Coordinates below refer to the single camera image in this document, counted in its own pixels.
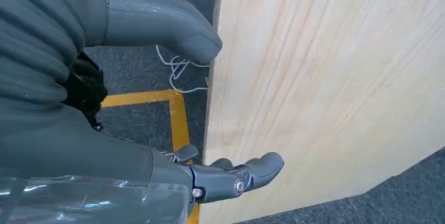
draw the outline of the wooden board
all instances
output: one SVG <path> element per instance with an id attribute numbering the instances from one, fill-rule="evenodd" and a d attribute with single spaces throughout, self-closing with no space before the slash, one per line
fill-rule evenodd
<path id="1" fill-rule="evenodd" d="M 361 194 L 445 145 L 445 0 L 221 0 L 217 21 L 205 163 L 285 167 L 201 223 Z"/>

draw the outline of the gray carpet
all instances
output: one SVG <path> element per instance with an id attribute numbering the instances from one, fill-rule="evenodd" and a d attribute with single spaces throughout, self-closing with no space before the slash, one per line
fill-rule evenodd
<path id="1" fill-rule="evenodd" d="M 208 20 L 211 19 L 214 0 L 188 1 Z M 170 88 L 170 68 L 160 62 L 154 47 L 91 48 L 86 52 L 104 70 L 110 94 Z M 163 53 L 172 56 L 166 49 Z M 202 87 L 207 75 L 206 69 L 188 68 L 177 85 L 184 89 Z M 198 91 L 184 95 L 184 99 L 190 140 L 202 148 L 207 94 Z M 118 138 L 132 139 L 160 149 L 171 148 L 168 105 L 165 102 L 102 109 L 99 121 Z M 200 162 L 200 158 L 197 157 L 195 162 Z M 243 223 L 445 224 L 444 161 L 445 151 L 441 150 L 363 195 Z"/>

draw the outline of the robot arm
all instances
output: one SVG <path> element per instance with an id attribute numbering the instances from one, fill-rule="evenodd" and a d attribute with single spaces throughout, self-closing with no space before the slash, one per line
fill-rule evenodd
<path id="1" fill-rule="evenodd" d="M 81 24 L 85 46 L 162 45 L 208 63 L 222 47 L 201 13 L 185 0 L 66 0 Z"/>
<path id="2" fill-rule="evenodd" d="M 50 208 L 39 201 L 48 199 L 43 192 L 49 188 L 53 195 L 66 195 L 66 190 L 51 179 L 31 186 L 36 177 L 99 177 L 144 183 L 147 187 L 161 185 L 157 188 L 172 191 L 186 188 L 184 202 L 190 213 L 194 201 L 238 197 L 266 185 L 281 170 L 283 161 L 278 154 L 267 154 L 237 167 L 226 159 L 211 166 L 186 165 L 182 161 L 196 153 L 190 147 L 185 150 L 187 154 L 184 150 L 161 153 L 116 140 L 94 131 L 80 111 L 60 103 L 66 91 L 57 82 L 67 80 L 68 66 L 85 46 L 160 44 L 190 60 L 209 62 L 215 58 L 221 40 L 184 0 L 0 0 L 0 27 L 0 166 L 15 171 L 10 183 L 0 179 L 0 223 L 17 212 L 12 209 L 27 209 L 32 203 L 37 209 Z M 75 196 L 91 196 L 96 190 L 81 188 L 82 194 Z M 181 200 L 140 193 L 135 202 L 144 203 L 143 199 L 151 197 L 157 199 L 154 204 L 164 203 L 125 207 L 119 203 L 126 201 L 110 193 L 105 195 L 119 203 L 111 210 L 105 208 L 107 214 L 91 214 L 94 211 L 85 208 L 89 197 L 77 201 L 76 207 L 61 209 L 59 205 L 54 209 L 86 213 L 95 218 L 95 223 L 109 218 L 124 218 L 114 219 L 121 223 L 131 222 L 130 217 L 154 217 L 162 215 L 159 208 L 169 209 L 171 215 L 183 213 Z M 92 202 L 91 206 L 102 209 L 99 202 L 108 201 Z"/>

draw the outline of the metal screw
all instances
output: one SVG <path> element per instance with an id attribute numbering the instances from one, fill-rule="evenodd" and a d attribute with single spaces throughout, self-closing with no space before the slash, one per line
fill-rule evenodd
<path id="1" fill-rule="evenodd" d="M 242 194 L 244 191 L 244 180 L 242 180 L 242 178 L 238 178 L 235 181 L 235 191 L 238 194 Z"/>
<path id="2" fill-rule="evenodd" d="M 193 189 L 192 190 L 192 196 L 194 197 L 194 198 L 200 198 L 200 197 L 202 197 L 203 196 L 203 191 L 201 190 L 201 189 L 198 189 L 198 188 L 195 188 L 195 189 Z"/>

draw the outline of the gray sleeve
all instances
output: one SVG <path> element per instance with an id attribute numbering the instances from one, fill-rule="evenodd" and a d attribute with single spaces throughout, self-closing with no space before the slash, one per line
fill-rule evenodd
<path id="1" fill-rule="evenodd" d="M 158 152 L 95 132 L 60 103 L 66 91 L 57 83 L 85 45 L 104 42 L 107 11 L 106 0 L 0 0 L 0 164 L 26 176 L 172 179 L 159 179 L 155 162 L 190 186 Z"/>

